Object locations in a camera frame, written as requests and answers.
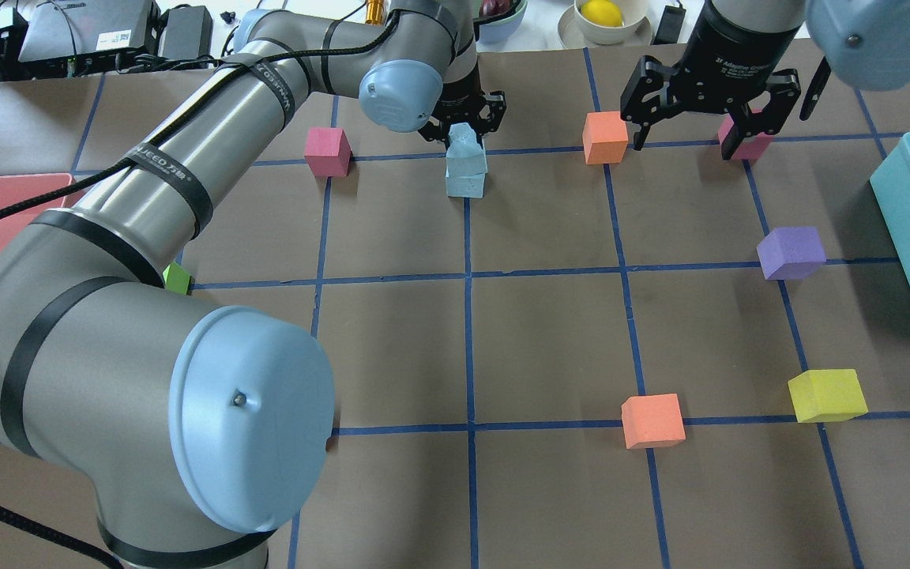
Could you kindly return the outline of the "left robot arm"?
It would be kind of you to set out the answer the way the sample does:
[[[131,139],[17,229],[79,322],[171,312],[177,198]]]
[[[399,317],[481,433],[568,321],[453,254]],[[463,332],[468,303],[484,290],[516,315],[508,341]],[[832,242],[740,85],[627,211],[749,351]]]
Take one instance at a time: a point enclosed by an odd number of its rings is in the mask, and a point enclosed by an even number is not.
[[[95,175],[0,209],[37,213],[0,253],[0,443],[92,484],[94,546],[1,507],[0,522],[108,568],[266,568],[310,497],[333,373],[306,328],[191,294],[186,246],[310,95],[376,125],[467,129],[477,1],[390,1],[382,24],[256,9],[231,53]]]

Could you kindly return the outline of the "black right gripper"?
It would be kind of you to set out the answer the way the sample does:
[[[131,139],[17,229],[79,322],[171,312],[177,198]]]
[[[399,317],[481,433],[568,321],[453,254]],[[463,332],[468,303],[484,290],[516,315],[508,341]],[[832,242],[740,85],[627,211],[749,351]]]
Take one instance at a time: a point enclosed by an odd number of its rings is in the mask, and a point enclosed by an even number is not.
[[[637,127],[634,151],[658,122],[683,113],[729,115],[723,160],[748,137],[776,136],[791,118],[804,87],[799,71],[780,67],[794,32],[694,32],[678,61],[642,55],[619,97],[625,122]]]

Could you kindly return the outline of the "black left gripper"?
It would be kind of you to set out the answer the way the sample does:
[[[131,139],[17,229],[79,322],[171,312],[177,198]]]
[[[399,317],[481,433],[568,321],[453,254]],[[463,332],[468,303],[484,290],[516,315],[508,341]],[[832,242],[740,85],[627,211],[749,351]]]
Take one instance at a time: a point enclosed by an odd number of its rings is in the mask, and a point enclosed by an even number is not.
[[[464,77],[443,85],[430,118],[416,132],[427,143],[449,148],[451,125],[468,122],[482,141],[499,129],[507,108],[506,94],[502,90],[483,90],[478,60],[475,60]]]

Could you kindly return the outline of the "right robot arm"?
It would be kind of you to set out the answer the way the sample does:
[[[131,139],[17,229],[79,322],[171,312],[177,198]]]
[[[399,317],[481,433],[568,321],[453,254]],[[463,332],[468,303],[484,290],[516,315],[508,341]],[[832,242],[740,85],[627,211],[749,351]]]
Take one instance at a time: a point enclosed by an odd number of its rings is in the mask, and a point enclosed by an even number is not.
[[[910,83],[910,1],[707,1],[673,65],[643,55],[620,115],[640,150],[661,120],[725,115],[731,159],[759,134],[777,134],[801,96],[810,118],[831,75],[860,90]]]

